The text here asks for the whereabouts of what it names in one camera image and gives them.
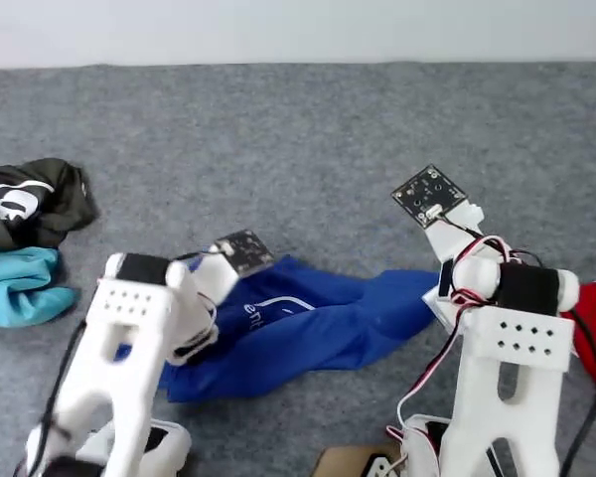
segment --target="gray carpet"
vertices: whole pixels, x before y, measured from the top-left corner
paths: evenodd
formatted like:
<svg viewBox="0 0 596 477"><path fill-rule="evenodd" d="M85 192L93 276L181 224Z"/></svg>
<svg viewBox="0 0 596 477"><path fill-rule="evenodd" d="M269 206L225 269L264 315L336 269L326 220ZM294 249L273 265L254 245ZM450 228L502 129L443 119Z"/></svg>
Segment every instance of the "gray carpet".
<svg viewBox="0 0 596 477"><path fill-rule="evenodd" d="M0 164L62 157L88 173L99 219L61 251L93 289L118 250L174 255L253 228L336 272L434 269L389 192L429 162L481 205L486 231L596 278L596 65L225 66L0 72ZM0 330L0 476L11 475L70 329ZM382 441L445 338L435 324L355 373L311 373L266 397L172 405L191 475L308 476L334 444ZM458 354L407 407L449 415ZM565 379L562 454L592 398ZM573 475L596 476L596 425Z"/></svg>

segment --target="circuit board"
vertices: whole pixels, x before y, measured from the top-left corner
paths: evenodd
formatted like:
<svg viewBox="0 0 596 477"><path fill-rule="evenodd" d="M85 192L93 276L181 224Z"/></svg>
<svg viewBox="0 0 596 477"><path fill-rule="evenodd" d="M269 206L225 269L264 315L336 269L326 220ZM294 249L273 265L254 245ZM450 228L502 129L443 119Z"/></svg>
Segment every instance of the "circuit board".
<svg viewBox="0 0 596 477"><path fill-rule="evenodd" d="M241 278L267 268L274 261L273 255L262 240L249 230L219 238L215 245Z"/></svg>
<svg viewBox="0 0 596 477"><path fill-rule="evenodd" d="M395 189L391 196L424 229L468 198L432 164Z"/></svg>

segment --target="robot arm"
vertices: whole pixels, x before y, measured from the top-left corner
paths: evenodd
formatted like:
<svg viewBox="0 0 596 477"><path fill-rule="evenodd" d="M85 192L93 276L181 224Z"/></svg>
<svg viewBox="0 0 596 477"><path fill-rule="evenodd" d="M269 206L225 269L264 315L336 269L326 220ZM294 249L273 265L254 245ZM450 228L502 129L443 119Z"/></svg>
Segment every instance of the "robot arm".
<svg viewBox="0 0 596 477"><path fill-rule="evenodd" d="M238 248L241 236L246 245ZM182 365L214 343L217 305L240 277L272 261L250 231L218 240L201 256L194 272L166 258L110 257L52 415L30 433L19 475L173 477L183 466L188 432L150 418L163 364ZM132 348L117 359L120 345ZM113 421L75 454L73 437L105 403Z"/></svg>
<svg viewBox="0 0 596 477"><path fill-rule="evenodd" d="M520 477L555 477L560 390L574 329L558 312L576 304L578 278L566 270L525 265L501 238L484 238L481 209L434 166L395 190L393 198L422 226L442 263L440 282L424 301L451 332L446 352L433 360L398 410L427 381L456 336L464 336L451 420L400 418L406 475L503 476L491 446L504 437ZM502 363L519 365L516 393L508 400L498 394ZM435 441L428 437L430 424L443 426Z"/></svg>

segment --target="black cable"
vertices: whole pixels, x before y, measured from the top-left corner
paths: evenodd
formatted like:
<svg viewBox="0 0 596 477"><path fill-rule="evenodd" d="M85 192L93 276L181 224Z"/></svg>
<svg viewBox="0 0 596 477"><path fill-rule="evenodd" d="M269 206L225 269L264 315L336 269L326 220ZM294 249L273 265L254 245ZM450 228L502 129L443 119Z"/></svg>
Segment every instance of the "black cable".
<svg viewBox="0 0 596 477"><path fill-rule="evenodd" d="M219 255L219 254L221 254L220 251L197 250L197 251L191 251L190 253L184 253L183 255L175 256L173 258L173 260L187 260L190 258L195 258L197 256Z"/></svg>
<svg viewBox="0 0 596 477"><path fill-rule="evenodd" d="M482 237L481 234L479 234L471 229L459 226L458 224L455 224L454 222L447 219L445 216L442 216L440 218L440 220L446 222L447 224L449 224L453 227L456 227L457 229L460 229L460 230L466 232L467 234L469 234L471 237L473 237L475 239ZM536 261L536 263L538 263L538 266L540 266L541 268L544 268L543 260L541 260L540 257L536 253L533 253L529 250L525 250L522 248L515 248L515 249L511 250L511 254L512 253L531 256ZM594 358L594 362L596 363L596 341L594 340L594 336L592 335L592 332L589 329L589 326L587 326L587 323L585 323L585 320L583 320L583 318L581 318L581 316L578 314L578 312L574 308L572 308L569 311L569 313L572 316L576 326L578 326L581 333L587 340L587 343L589 344L589 348L591 349L591 352L592 352L592 356ZM567 450L567 454L565 454L565 458L563 459L563 463L560 468L559 477L567 477L569 475L572 464L574 462L574 458L576 457L576 454L578 453L578 450L580 449L581 445L587 438L587 434L589 433L589 430L595 420L596 420L596 394L594 395L592 404L590 405L589 410L587 411L585 420L583 421L580 429L578 429L578 432L576 432L576 436L574 437L574 440L572 441L571 445L569 446L569 449Z"/></svg>
<svg viewBox="0 0 596 477"><path fill-rule="evenodd" d="M510 250L510 253L515 254L515 255L531 256L534 259L534 261L536 261L536 263L538 263L538 266L540 266L541 268L545 268L545 264L543 263L543 260L541 260L536 253L532 253L531 251L524 250L522 248L513 248L512 250Z"/></svg>
<svg viewBox="0 0 596 477"><path fill-rule="evenodd" d="M69 366L69 361L71 360L71 355L73 354L75 345L77 344L77 341L79 340L79 337L81 336L85 328L86 321L82 319L79 321L79 323L71 333L71 337L69 338L69 344L67 345L67 349L65 350L65 353L62 356L62 360L60 361L60 369L58 371L58 376L56 377L56 381L53 384L53 389L51 390L51 394L47 399L47 405L45 406L44 413L42 414L42 418L40 419L40 424L42 427L40 429L40 441L38 442L36 457L33 461L33 465L31 466L31 470L27 474L27 477L33 477L38 471L40 464L42 463L44 451L47 447L47 440L49 440L49 431L51 430L51 427L54 425L53 410L56 406L56 400L60 392L60 386L62 385L64 374L66 373L67 367Z"/></svg>
<svg viewBox="0 0 596 477"><path fill-rule="evenodd" d="M587 343L589 344L589 348L592 351L594 361L596 362L596 341L594 340L594 336L592 335L591 330L587 326L587 323L585 323L585 321L580 317L580 315L574 308L572 308L569 311L569 313L570 313L570 315L572 315L574 322L576 323L576 325L580 329L581 333L587 340ZM589 433L589 429L591 428L591 426L595 420L596 420L596 395L594 395L594 400L592 401L592 405L589 407L589 411L587 412L585 420L583 421L583 424L580 426L580 429L578 429L578 432L576 433L576 436L574 437L574 440L572 441L571 445L569 446L569 449L567 450L567 454L565 455L565 458L563 459L563 464L561 465L561 468L560 468L560 474L559 474L560 477L567 477L569 475L569 471L572 467L574 457L576 457L576 453L578 452L578 449L580 449L580 446L583 444L583 441L587 437L587 434Z"/></svg>

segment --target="white backdrop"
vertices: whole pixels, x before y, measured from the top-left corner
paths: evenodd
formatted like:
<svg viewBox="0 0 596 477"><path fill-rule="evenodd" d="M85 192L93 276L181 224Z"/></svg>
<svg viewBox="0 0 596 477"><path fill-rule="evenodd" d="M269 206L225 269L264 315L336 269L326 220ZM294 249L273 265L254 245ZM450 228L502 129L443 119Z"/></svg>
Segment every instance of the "white backdrop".
<svg viewBox="0 0 596 477"><path fill-rule="evenodd" d="M596 0L0 0L0 68L596 60Z"/></svg>

